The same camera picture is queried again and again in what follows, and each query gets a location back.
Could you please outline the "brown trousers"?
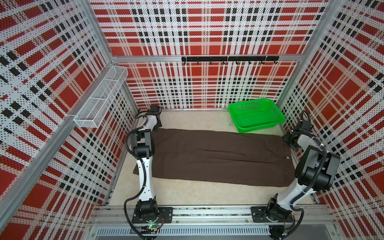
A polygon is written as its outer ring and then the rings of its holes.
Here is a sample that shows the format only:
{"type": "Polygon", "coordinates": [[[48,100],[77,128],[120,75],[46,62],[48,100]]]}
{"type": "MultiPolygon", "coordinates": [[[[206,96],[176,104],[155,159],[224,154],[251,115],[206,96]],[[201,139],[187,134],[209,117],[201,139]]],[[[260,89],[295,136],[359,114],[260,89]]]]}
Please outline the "brown trousers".
{"type": "Polygon", "coordinates": [[[295,178],[280,136],[181,129],[152,136],[154,178],[266,187],[287,187],[295,178]]]}

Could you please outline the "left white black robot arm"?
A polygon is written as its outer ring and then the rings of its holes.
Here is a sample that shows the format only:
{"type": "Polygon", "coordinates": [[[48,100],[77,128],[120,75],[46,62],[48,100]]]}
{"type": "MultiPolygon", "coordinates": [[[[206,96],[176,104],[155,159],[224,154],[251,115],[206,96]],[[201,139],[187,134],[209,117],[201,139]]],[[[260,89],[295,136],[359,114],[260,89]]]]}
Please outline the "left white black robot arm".
{"type": "Polygon", "coordinates": [[[139,219],[154,223],[159,217],[158,204],[152,181],[152,163],[155,154],[153,132],[162,126],[160,115],[162,108],[151,105],[148,110],[139,111],[135,119],[144,119],[144,123],[126,136],[125,146],[128,153],[137,162],[139,174],[139,193],[133,197],[138,199],[135,212],[139,219]]]}

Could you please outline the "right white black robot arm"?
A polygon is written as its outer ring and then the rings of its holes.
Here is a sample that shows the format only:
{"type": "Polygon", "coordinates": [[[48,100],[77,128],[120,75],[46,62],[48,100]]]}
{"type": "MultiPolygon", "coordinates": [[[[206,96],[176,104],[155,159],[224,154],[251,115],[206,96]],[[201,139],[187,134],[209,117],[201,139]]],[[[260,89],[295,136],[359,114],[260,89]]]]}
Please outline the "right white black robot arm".
{"type": "Polygon", "coordinates": [[[312,128],[310,121],[300,120],[293,130],[283,136],[293,149],[301,148],[305,152],[295,168],[294,181],[268,202],[263,218],[270,222],[287,220],[301,200],[316,192],[329,190],[334,183],[341,157],[328,151],[312,133],[312,128]]]}

